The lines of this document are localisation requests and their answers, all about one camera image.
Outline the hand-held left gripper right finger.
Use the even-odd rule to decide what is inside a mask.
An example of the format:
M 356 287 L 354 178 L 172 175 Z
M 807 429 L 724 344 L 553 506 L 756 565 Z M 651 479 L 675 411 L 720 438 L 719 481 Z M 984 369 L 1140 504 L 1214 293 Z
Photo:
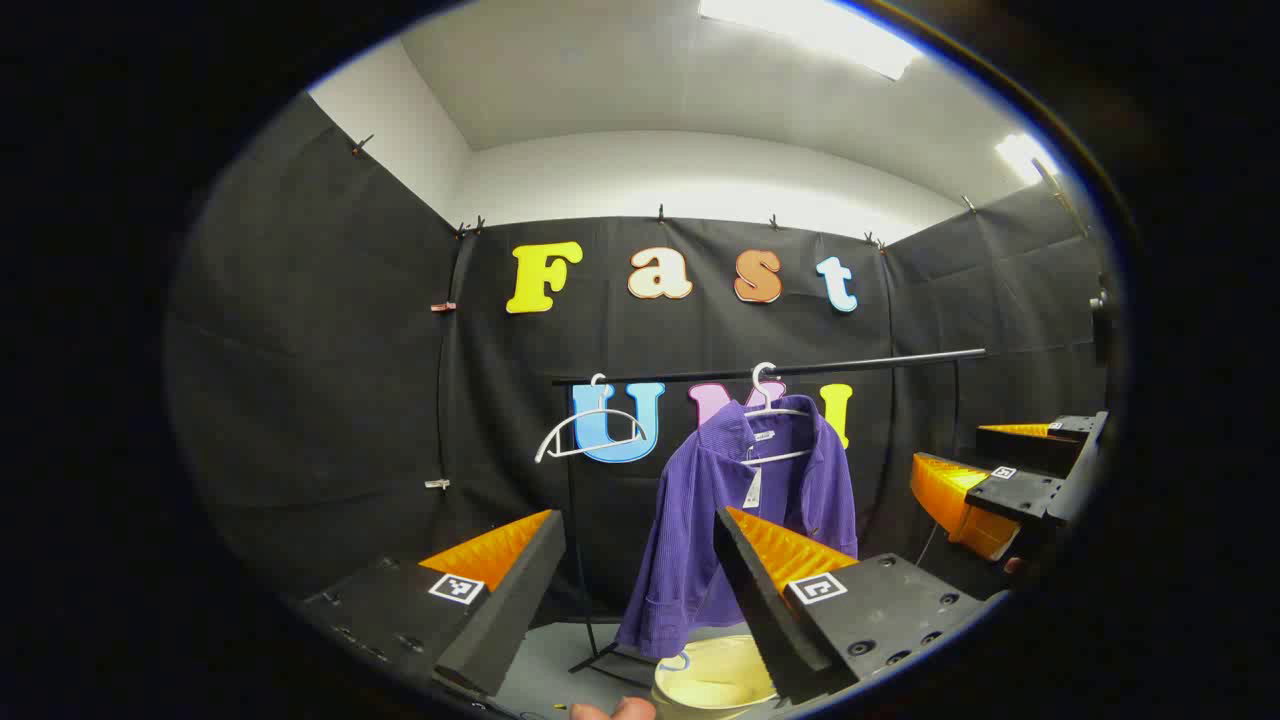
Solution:
M 896 553 L 856 560 L 735 507 L 714 550 L 778 694 L 794 705 L 892 682 L 1006 598 L 979 600 Z

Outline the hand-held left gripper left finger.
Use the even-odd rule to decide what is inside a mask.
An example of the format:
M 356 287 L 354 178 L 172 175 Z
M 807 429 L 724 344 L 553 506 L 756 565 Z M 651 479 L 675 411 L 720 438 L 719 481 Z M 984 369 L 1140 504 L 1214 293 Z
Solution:
M 548 509 L 428 559 L 392 555 L 303 597 L 315 629 L 415 689 L 494 696 L 566 550 Z

